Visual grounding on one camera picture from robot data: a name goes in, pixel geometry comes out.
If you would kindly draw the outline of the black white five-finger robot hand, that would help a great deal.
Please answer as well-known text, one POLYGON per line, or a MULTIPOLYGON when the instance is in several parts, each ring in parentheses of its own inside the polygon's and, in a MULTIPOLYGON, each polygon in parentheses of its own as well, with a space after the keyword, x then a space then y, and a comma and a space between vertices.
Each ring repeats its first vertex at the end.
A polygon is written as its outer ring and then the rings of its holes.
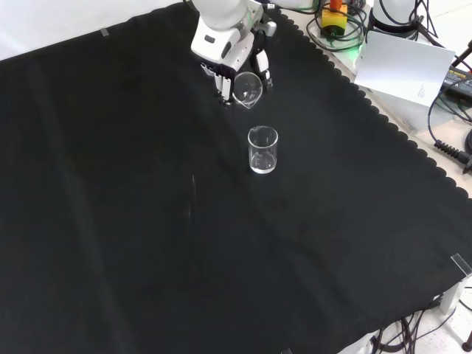
POLYGON ((265 47, 276 29, 276 23, 265 14, 243 35, 238 28, 217 31, 198 21, 191 50, 201 59, 205 73, 214 79, 221 103, 232 104, 236 77, 246 64, 261 80, 263 91, 273 87, 265 47))

